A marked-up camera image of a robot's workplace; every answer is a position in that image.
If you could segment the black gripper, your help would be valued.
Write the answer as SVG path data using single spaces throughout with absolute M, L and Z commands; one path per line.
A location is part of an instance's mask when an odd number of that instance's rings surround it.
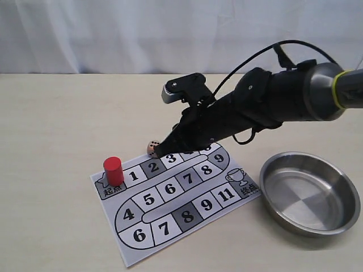
M 182 111 L 179 123 L 155 148 L 156 156 L 209 151 L 214 142 L 254 129 L 255 121 L 243 112 L 243 106 L 240 95 L 229 93 L 196 112 L 189 108 Z

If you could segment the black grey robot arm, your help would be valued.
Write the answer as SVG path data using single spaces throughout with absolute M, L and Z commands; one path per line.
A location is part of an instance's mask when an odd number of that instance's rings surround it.
M 284 122 L 333 121 L 349 108 L 362 107 L 362 70 L 309 60 L 292 70 L 247 72 L 229 94 L 216 99 L 205 76 L 193 73 L 169 80 L 162 100 L 188 103 L 180 121 L 155 148 L 158 158 L 208 148 L 240 132 L 256 134 Z

